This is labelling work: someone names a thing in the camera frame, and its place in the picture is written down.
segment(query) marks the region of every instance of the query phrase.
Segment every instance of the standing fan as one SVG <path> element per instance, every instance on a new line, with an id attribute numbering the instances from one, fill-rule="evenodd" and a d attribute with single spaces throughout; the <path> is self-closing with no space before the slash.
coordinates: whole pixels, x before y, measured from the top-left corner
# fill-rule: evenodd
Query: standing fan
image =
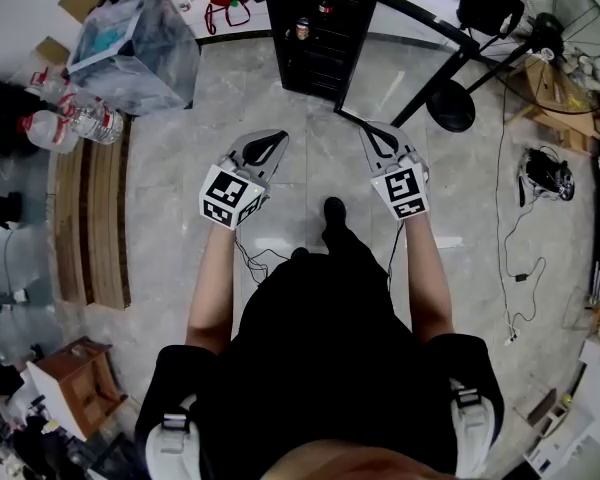
<path id="1" fill-rule="evenodd" d="M 600 107 L 600 6 L 594 0 L 461 0 L 458 19 L 472 35 L 491 37 L 480 54 L 492 69 L 468 89 L 448 80 L 432 93 L 427 108 L 443 128 L 461 132 L 473 124 L 470 95 L 494 76 L 553 112 Z M 513 76 L 523 70 L 526 80 Z"/>

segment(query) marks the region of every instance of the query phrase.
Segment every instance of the black fan stand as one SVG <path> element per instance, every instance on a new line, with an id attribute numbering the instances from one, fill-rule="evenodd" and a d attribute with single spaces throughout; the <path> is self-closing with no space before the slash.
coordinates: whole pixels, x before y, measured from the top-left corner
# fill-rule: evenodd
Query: black fan stand
<path id="1" fill-rule="evenodd" d="M 531 36 L 471 87 L 465 89 L 451 79 L 442 82 L 427 100 L 429 114 L 445 130 L 456 133 L 468 130 L 476 118 L 476 107 L 471 94 L 530 51 L 540 52 L 544 61 L 558 69 L 558 59 L 564 52 L 564 43 L 561 37 L 563 31 L 564 28 L 553 15 L 539 14 L 535 19 Z M 488 41 L 480 51 L 491 46 L 498 38 L 496 36 Z"/>

